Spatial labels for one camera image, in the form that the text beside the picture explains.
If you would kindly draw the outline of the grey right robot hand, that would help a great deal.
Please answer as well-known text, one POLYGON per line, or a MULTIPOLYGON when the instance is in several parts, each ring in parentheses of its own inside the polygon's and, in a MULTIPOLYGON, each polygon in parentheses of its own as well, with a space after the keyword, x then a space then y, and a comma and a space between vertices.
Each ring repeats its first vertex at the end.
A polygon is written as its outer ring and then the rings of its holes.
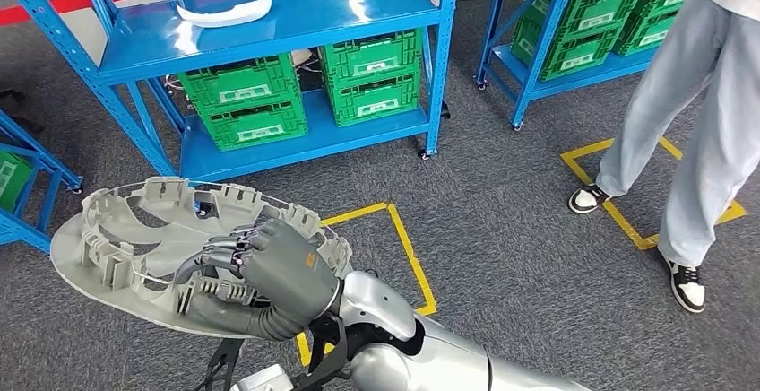
POLYGON ((196 293, 187 315, 240 335, 286 341, 303 332, 333 304, 339 278, 314 245, 286 222, 265 218, 207 240, 176 270, 184 284, 196 271, 226 269, 269 301, 253 308, 196 293))

